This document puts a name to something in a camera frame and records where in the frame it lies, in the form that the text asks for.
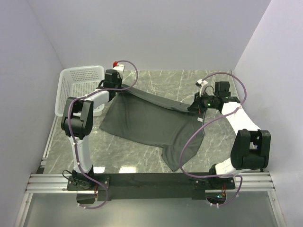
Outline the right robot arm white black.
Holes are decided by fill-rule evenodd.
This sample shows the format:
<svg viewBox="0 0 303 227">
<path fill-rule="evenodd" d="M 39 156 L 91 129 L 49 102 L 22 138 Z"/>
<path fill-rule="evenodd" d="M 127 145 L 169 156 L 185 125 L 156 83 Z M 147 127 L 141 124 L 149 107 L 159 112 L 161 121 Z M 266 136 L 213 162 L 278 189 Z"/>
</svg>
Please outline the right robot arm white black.
<svg viewBox="0 0 303 227">
<path fill-rule="evenodd" d="M 196 83 L 200 90 L 195 93 L 188 110 L 201 112 L 216 109 L 227 119 L 236 134 L 230 157 L 213 165 L 206 175 L 209 186 L 218 189 L 224 184 L 224 178 L 268 166 L 271 134 L 267 130 L 261 130 L 249 118 L 238 97 L 231 96 L 229 82 L 216 82 L 213 95 L 206 93 L 207 84 L 202 80 Z"/>
</svg>

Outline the white perforated plastic basket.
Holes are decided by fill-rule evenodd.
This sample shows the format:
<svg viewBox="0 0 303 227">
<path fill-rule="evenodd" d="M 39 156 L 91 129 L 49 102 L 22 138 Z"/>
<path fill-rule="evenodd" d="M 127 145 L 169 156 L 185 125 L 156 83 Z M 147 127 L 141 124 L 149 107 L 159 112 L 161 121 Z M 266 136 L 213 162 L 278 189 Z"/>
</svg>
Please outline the white perforated plastic basket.
<svg viewBox="0 0 303 227">
<path fill-rule="evenodd" d="M 104 79 L 102 66 L 83 66 L 64 69 L 59 76 L 55 115 L 62 117 L 66 100 L 69 97 L 81 97 L 92 93 Z"/>
</svg>

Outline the dark grey t shirt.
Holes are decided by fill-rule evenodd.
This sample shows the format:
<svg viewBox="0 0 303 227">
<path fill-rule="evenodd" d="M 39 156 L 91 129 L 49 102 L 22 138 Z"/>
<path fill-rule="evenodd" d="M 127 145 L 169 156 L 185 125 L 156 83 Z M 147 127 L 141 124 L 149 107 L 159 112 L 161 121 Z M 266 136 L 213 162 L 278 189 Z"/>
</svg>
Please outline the dark grey t shirt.
<svg viewBox="0 0 303 227">
<path fill-rule="evenodd" d="M 195 136 L 182 158 L 189 138 L 204 124 L 205 114 L 191 113 L 188 104 L 153 95 L 136 88 L 118 92 L 100 129 L 137 143 L 162 148 L 161 157 L 173 172 L 193 158 L 204 138 Z"/>
</svg>

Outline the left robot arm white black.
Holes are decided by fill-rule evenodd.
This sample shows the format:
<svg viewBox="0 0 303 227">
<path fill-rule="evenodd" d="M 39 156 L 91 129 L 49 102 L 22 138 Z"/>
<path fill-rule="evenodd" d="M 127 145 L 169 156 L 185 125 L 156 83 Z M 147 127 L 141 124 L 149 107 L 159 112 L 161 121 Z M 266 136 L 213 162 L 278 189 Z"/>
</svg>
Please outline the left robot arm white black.
<svg viewBox="0 0 303 227">
<path fill-rule="evenodd" d="M 93 127 L 94 109 L 110 102 L 121 90 L 125 66 L 118 64 L 103 71 L 98 86 L 80 97 L 69 97 L 62 113 L 61 128 L 68 136 L 74 158 L 70 182 L 84 190 L 100 185 L 94 179 L 89 154 L 89 134 Z"/>
</svg>

